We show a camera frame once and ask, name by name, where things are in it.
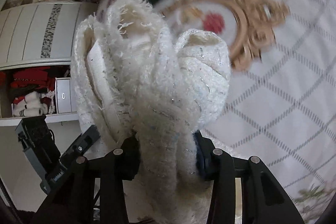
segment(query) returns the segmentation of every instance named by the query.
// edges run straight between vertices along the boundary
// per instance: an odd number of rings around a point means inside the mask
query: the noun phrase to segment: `white cabinet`
[[[0,12],[0,69],[71,60],[77,26],[97,4],[45,2]]]
[[[78,25],[97,10],[97,4],[45,2],[13,7],[0,12],[0,71],[9,75],[0,86],[0,126],[18,125],[8,99],[11,72],[35,66],[70,65]],[[57,114],[46,122],[78,119],[70,78],[57,79]]]

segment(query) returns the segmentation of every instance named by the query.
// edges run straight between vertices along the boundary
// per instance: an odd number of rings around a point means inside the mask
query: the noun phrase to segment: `red embroidered dot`
[[[209,13],[203,20],[203,29],[205,31],[219,34],[225,29],[225,21],[221,14]]]

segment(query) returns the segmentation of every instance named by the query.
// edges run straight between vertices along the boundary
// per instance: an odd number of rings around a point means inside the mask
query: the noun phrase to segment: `silver bolt head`
[[[79,156],[78,158],[76,158],[76,162],[77,162],[78,164],[82,164],[82,163],[84,163],[85,160],[86,160],[86,157],[83,157],[83,156]]]
[[[251,162],[254,162],[255,164],[258,164],[260,162],[260,158],[258,158],[257,156],[253,156],[253,157],[251,157]]]
[[[217,156],[220,156],[221,154],[223,154],[223,150],[216,148],[212,151],[212,153],[214,153]]]
[[[117,148],[115,150],[113,150],[113,154],[115,154],[116,156],[119,156],[123,153],[124,151],[121,148]]]

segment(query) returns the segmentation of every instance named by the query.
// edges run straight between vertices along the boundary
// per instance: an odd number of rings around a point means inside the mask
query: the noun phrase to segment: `gold embroidery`
[[[162,13],[169,16],[181,6],[203,0],[177,0]],[[273,27],[285,22],[290,11],[283,2],[275,0],[206,0],[228,8],[234,15],[238,31],[234,43],[229,46],[230,59],[235,70],[246,70],[254,58],[260,58],[260,50],[276,42]],[[202,12],[189,7],[182,14],[182,21],[188,22],[200,17]]]

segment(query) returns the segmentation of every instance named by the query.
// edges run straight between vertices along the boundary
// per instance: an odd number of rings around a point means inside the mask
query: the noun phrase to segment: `frayed fabric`
[[[148,2],[116,0],[103,23],[90,16],[79,26],[71,68],[81,129],[95,124],[101,134],[91,156],[135,131],[142,162],[134,183],[146,197],[134,199],[150,203],[158,223],[204,223],[212,187],[198,176],[193,132],[223,110],[226,43],[195,29],[175,41]]]

